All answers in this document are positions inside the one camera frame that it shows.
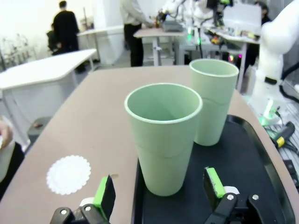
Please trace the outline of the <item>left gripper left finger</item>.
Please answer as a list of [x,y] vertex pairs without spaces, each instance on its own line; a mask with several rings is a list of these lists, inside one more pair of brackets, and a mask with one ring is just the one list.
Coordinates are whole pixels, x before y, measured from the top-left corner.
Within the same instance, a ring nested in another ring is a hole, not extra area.
[[102,178],[92,203],[86,203],[72,211],[67,207],[57,208],[50,224],[110,224],[116,198],[110,175]]

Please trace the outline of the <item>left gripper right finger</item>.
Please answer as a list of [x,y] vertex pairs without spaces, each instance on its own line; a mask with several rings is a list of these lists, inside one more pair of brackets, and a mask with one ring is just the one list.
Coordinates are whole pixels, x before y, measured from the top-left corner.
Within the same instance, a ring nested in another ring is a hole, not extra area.
[[203,224],[290,224],[290,202],[265,167],[203,170],[211,213]]

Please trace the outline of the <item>white paper doily coaster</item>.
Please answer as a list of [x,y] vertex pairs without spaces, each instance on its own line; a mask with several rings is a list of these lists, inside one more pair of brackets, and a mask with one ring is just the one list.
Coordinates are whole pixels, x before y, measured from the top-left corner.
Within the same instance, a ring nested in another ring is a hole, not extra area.
[[91,174],[90,163],[78,155],[57,160],[47,172],[48,188],[58,195],[70,195],[82,189]]

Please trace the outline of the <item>green cup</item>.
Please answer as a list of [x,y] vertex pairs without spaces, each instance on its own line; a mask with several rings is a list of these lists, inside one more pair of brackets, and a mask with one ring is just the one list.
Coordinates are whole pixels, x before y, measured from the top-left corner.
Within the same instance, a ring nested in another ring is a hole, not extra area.
[[189,87],[158,83],[132,91],[124,107],[147,189],[157,196],[176,194],[191,157],[202,98]]
[[212,146],[220,139],[239,69],[218,59],[193,60],[189,67],[192,88],[201,96],[203,102],[194,141],[202,146]]

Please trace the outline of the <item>person's left hand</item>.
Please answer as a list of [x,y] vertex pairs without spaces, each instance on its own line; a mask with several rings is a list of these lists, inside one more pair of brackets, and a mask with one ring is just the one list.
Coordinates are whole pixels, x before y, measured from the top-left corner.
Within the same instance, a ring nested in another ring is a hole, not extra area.
[[4,121],[0,120],[0,136],[2,136],[1,149],[7,147],[13,139],[13,132],[11,127]]

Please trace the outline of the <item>black plastic tray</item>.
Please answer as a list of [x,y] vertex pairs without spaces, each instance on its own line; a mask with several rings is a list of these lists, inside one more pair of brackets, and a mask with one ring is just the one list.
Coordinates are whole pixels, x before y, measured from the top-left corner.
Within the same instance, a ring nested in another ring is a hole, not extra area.
[[206,167],[215,168],[225,186],[240,192],[244,205],[257,194],[272,207],[277,224],[299,224],[278,173],[264,145],[246,120],[229,115],[219,142],[210,147],[194,144],[181,190],[169,197],[150,193],[140,169],[136,172],[131,224],[203,224],[211,214],[204,191]]

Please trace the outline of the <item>yellow black handheld scanner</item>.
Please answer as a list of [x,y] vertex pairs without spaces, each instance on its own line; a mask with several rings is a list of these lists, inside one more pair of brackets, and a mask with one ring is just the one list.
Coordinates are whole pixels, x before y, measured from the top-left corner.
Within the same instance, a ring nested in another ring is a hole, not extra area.
[[289,121],[271,137],[271,141],[277,149],[281,148],[294,133],[295,125]]

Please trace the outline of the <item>large white table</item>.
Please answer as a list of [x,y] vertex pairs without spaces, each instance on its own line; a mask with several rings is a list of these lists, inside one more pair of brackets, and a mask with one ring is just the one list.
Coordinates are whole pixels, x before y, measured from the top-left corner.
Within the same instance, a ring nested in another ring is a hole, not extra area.
[[0,73],[1,100],[24,151],[31,145],[27,131],[41,117],[52,117],[78,86],[75,69],[96,49],[79,50],[12,67]]

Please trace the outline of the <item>grey lab table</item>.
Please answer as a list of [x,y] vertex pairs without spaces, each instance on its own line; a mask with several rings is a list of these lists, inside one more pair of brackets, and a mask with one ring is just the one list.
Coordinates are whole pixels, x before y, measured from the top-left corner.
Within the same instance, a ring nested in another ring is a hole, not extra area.
[[154,66],[161,66],[161,51],[160,37],[168,38],[168,50],[170,56],[173,56],[173,37],[183,36],[184,32],[164,32],[162,28],[142,28],[134,33],[136,38],[150,38],[153,49]]

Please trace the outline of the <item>clear plastic storage box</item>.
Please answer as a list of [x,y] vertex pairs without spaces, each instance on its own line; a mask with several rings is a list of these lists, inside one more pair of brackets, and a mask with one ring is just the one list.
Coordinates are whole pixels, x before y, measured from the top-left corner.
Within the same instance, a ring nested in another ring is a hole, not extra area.
[[254,35],[261,33],[262,10],[258,5],[235,4],[223,10],[223,23],[236,31],[248,31]]

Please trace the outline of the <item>bystander in black clothes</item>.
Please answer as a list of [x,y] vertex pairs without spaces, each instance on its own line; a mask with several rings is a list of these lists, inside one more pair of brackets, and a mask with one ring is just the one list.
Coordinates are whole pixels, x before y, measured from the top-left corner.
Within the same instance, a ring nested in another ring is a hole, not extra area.
[[79,28],[76,16],[72,11],[67,10],[67,2],[59,2],[60,12],[53,19],[53,32],[56,42],[53,55],[69,53],[79,50],[78,37]]

